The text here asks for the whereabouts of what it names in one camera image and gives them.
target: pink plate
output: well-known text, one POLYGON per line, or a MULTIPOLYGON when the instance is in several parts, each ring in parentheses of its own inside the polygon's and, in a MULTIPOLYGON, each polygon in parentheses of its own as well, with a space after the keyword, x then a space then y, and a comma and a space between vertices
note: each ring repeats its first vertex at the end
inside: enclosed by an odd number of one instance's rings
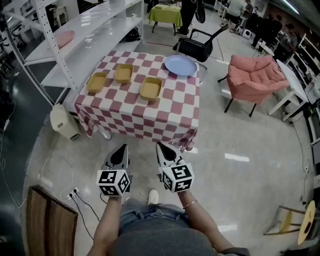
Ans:
POLYGON ((57 34, 54 38, 58 44, 59 49, 69 43, 75 37, 75 32, 73 30, 67 30, 61 34, 57 34))

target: red and white checkered tablecloth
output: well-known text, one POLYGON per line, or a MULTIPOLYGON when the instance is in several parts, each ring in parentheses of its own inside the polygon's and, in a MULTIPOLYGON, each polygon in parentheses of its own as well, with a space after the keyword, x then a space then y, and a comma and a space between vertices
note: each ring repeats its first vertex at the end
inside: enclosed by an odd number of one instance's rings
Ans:
POLYGON ((199 66, 193 76, 177 76, 166 69, 165 59, 128 51, 111 51, 104 57, 93 73, 106 72, 106 85, 99 93, 88 92, 84 86, 74 102, 86 134, 91 137, 98 128, 191 150, 199 122, 199 66), (134 69, 131 83, 121 85, 114 77, 118 64, 125 63, 134 69), (146 77, 162 79, 156 102, 140 97, 146 77))

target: ceiling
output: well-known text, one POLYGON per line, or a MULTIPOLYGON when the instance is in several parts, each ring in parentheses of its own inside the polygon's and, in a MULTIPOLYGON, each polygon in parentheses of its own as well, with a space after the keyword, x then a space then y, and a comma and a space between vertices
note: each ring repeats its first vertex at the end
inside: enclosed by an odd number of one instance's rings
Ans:
POLYGON ((320 36, 320 1, 319 0, 287 0, 300 14, 292 11, 282 0, 270 0, 270 3, 283 9, 296 19, 307 25, 320 36))

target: sneaker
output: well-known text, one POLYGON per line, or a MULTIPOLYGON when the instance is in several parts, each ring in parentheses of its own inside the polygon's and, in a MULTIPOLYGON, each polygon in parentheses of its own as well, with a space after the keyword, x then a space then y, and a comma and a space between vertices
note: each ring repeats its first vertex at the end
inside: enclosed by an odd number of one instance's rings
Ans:
POLYGON ((148 205, 156 205, 158 202, 159 202, 158 191, 156 191, 155 189, 152 189, 149 192, 148 205))
POLYGON ((175 33, 176 33, 177 35, 187 37, 187 36, 188 36, 188 33, 189 33, 189 30, 188 30, 187 32, 184 32, 184 31, 181 31, 181 30, 178 28, 175 33))

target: white marker cube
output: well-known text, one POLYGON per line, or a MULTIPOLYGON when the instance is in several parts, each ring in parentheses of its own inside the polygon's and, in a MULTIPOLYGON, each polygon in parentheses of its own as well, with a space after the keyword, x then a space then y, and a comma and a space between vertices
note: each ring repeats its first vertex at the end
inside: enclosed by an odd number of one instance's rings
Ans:
POLYGON ((190 163, 160 167, 159 171, 164 186, 173 193, 189 190, 195 179, 190 163))
POLYGON ((126 170, 98 170, 96 184, 105 196, 121 197, 130 180, 126 170))

